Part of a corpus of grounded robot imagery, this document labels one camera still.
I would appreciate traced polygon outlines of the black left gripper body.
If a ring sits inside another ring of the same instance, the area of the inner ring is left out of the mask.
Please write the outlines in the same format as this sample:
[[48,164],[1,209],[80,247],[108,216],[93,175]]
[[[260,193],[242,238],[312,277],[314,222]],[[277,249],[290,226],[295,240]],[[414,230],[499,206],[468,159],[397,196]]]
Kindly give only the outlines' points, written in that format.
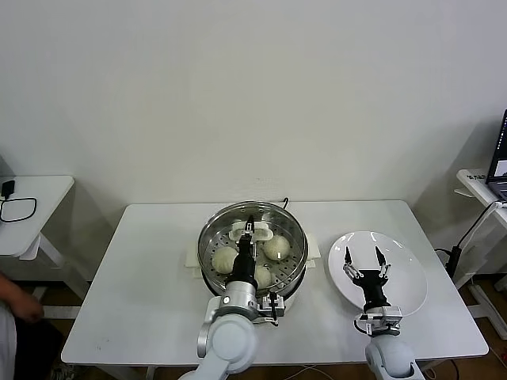
[[238,255],[234,259],[233,269],[231,272],[231,282],[257,282],[254,278],[256,263],[253,251],[254,247],[248,241],[238,243]]

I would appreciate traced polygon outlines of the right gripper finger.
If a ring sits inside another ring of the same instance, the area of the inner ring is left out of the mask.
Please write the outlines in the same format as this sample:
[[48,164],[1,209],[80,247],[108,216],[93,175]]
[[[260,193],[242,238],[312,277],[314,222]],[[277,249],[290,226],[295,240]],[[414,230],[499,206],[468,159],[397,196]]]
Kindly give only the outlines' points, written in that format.
[[345,274],[350,279],[359,279],[362,278],[364,275],[358,270],[354,265],[352,261],[352,256],[349,251],[349,247],[345,247],[345,263],[343,265],[343,270]]
[[375,247],[375,254],[379,263],[379,270],[377,271],[378,277],[388,277],[389,271],[391,269],[391,264],[387,263],[385,256],[378,246]]

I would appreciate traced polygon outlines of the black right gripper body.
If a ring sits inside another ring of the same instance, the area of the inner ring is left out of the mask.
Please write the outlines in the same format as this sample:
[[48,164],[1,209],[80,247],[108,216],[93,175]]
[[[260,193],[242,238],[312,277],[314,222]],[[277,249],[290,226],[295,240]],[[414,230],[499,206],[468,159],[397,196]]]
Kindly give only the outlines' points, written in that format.
[[363,311],[366,313],[370,309],[391,306],[387,297],[383,293],[383,286],[388,278],[381,276],[380,270],[360,270],[358,277],[353,277],[353,284],[362,289],[364,294]]

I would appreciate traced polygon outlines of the person bare hand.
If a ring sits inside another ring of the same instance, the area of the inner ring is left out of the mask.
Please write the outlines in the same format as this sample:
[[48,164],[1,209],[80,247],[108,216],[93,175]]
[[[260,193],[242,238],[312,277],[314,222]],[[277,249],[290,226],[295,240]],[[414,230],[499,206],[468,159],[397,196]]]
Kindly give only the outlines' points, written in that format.
[[35,323],[44,317],[42,305],[31,294],[23,293],[13,301],[11,310],[18,318],[28,323]]

